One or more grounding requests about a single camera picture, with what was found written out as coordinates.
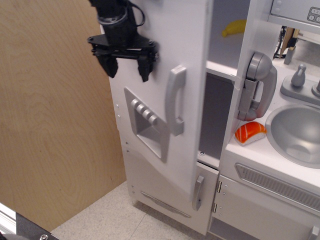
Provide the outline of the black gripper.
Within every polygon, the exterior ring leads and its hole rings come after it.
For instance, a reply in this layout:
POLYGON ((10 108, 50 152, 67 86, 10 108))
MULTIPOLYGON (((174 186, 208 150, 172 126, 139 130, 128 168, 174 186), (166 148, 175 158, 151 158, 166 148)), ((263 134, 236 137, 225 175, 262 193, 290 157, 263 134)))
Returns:
POLYGON ((132 59, 138 62, 138 72, 143 82, 149 80, 153 64, 158 58, 157 43, 138 33, 136 23, 130 21, 100 21, 104 33, 90 36, 87 42, 92 52, 110 78, 118 71, 116 58, 132 59))

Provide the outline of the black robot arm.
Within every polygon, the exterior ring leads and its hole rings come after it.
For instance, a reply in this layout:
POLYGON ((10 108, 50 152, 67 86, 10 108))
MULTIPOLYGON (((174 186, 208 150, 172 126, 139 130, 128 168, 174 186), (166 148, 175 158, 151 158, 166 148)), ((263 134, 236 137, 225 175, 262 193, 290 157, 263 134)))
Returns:
POLYGON ((158 53, 157 43, 138 33, 137 28, 145 23, 145 15, 141 13, 141 23, 137 24, 133 8, 140 10, 140 7, 129 0, 91 0, 90 4, 96 8, 97 21, 104 33, 87 41, 104 71, 114 78, 118 58, 136 60, 142 81, 147 82, 158 53))

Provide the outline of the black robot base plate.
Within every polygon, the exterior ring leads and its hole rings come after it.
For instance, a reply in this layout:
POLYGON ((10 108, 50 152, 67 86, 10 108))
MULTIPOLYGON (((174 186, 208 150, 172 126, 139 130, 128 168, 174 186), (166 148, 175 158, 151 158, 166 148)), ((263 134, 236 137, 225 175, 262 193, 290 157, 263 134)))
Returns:
POLYGON ((19 213, 15 217, 0 213, 1 240, 58 240, 59 238, 19 213))

